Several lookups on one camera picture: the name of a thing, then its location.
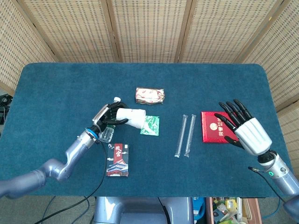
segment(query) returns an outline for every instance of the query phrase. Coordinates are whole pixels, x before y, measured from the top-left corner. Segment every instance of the green card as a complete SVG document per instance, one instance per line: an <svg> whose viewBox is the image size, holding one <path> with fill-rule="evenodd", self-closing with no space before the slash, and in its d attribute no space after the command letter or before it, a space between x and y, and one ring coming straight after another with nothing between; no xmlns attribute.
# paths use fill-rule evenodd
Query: green card
<svg viewBox="0 0 299 224"><path fill-rule="evenodd" d="M144 126L140 134L159 136L159 123L160 118L158 116L145 116Z"/></svg>

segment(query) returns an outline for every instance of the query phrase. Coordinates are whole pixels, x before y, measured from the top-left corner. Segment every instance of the red cover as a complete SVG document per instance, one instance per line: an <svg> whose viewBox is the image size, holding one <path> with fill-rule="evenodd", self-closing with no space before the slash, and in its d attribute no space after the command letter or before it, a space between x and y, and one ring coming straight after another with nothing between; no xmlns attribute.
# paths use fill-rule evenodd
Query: red cover
<svg viewBox="0 0 299 224"><path fill-rule="evenodd" d="M203 142L228 143L224 136L238 140L237 136L219 118L214 116L214 113L219 113L231 121L225 112L201 112Z"/></svg>

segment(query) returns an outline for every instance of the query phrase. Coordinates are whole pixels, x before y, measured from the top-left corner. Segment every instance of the wicker panel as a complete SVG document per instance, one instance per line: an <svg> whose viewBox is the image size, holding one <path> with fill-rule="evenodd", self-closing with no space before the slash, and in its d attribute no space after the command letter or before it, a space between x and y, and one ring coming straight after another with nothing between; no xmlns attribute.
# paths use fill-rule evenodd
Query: wicker panel
<svg viewBox="0 0 299 224"><path fill-rule="evenodd" d="M174 62L186 0L112 0L124 62Z"/></svg>
<svg viewBox="0 0 299 224"><path fill-rule="evenodd" d="M262 65L275 106L299 94L299 0L292 0L249 54Z"/></svg>
<svg viewBox="0 0 299 224"><path fill-rule="evenodd" d="M113 62L100 0L23 0L65 62Z"/></svg>
<svg viewBox="0 0 299 224"><path fill-rule="evenodd" d="M299 102L278 113L295 175L299 176Z"/></svg>
<svg viewBox="0 0 299 224"><path fill-rule="evenodd" d="M198 0L182 62L231 63L275 0Z"/></svg>
<svg viewBox="0 0 299 224"><path fill-rule="evenodd" d="M13 91L24 65L54 59L11 0L0 0L0 81Z"/></svg>

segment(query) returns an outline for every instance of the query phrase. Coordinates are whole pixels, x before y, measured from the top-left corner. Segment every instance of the robotic arm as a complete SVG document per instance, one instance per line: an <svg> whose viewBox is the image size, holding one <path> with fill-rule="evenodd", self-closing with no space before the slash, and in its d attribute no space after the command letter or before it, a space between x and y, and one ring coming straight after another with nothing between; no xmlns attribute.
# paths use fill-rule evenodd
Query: robotic arm
<svg viewBox="0 0 299 224"><path fill-rule="evenodd" d="M128 122L128 119L116 120L116 113L119 108L127 108L123 102L116 102L105 105L93 118L93 125L86 128L66 150L67 163L56 159L50 159L39 169L30 173L17 176L13 179L0 181L0 198L19 198L46 184L47 177L53 177L58 181L67 180L75 165L87 150L98 139L100 132L103 132L107 125L121 125Z"/></svg>
<svg viewBox="0 0 299 224"><path fill-rule="evenodd" d="M284 204L284 208L296 222L299 222L299 181L278 153L270 150L272 140L259 121L250 114L239 100L234 99L234 102L239 108L230 102L227 102L227 104L219 103L233 123L218 113L214 114L239 139L239 141L236 141L225 136L226 141L234 146L245 149L250 155L257 156L257 160L263 167L264 172L269 174L280 190L285 195L295 196ZM256 168L250 169L254 172L259 172Z"/></svg>

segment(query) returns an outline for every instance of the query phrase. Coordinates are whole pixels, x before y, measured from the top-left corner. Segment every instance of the blue table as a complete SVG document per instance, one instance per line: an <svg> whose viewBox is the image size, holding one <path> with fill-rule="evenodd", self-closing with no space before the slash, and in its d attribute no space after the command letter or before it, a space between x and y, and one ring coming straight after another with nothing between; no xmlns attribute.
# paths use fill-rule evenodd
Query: blue table
<svg viewBox="0 0 299 224"><path fill-rule="evenodd" d="M163 104L135 103L135 89L164 88ZM160 135L116 128L113 142L127 143L129 177L105 177L96 196L274 196L256 157L229 144L203 143L201 111L221 111L238 98L259 119L290 166L266 74L257 64L33 63L21 74L0 139L0 179L38 168L65 150L106 103L118 96L130 108L160 116ZM182 115L196 114L190 158L174 157ZM185 133L183 150L187 139ZM94 145L63 183L49 179L38 195L88 195L98 185L103 152Z"/></svg>

